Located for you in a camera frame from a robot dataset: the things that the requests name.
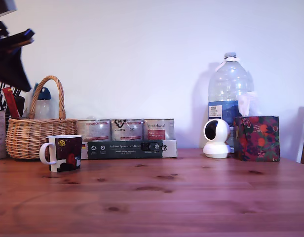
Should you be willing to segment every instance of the white wall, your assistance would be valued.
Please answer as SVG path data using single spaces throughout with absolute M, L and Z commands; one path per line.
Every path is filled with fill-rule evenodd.
M 280 117 L 283 157 L 304 139 L 304 0 L 16 0 L 0 18 L 32 28 L 32 85 L 61 80 L 69 118 L 175 118 L 180 148 L 202 147 L 208 80 L 228 51 Z M 56 86 L 47 84 L 56 96 Z

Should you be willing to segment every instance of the small bottle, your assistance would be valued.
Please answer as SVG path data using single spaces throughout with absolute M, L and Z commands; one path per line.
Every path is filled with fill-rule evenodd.
M 51 107 L 51 94 L 48 88 L 43 87 L 36 102 L 35 119 L 53 119 L 54 112 Z

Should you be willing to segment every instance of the bottle lid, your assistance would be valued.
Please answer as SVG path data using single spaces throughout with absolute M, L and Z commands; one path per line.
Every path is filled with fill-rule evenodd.
M 229 57 L 233 57 L 236 58 L 236 52 L 229 52 L 225 54 L 225 59 L 229 58 Z
M 38 96 L 39 100 L 51 100 L 51 93 L 47 87 L 43 87 Z

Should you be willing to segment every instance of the white security camera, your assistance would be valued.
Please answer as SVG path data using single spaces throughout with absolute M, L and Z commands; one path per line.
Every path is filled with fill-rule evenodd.
M 203 152 L 210 158 L 227 158 L 231 152 L 230 146 L 226 144 L 230 137 L 230 127 L 222 119 L 215 118 L 209 120 L 204 128 L 203 135 L 208 140 Z

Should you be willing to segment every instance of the metal tin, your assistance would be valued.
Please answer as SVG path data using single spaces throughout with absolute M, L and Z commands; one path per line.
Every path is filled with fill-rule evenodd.
M 112 141 L 141 141 L 142 119 L 112 120 Z
M 174 119 L 145 119 L 143 138 L 145 140 L 175 140 Z
M 77 133 L 83 136 L 83 142 L 111 141 L 110 119 L 78 120 Z

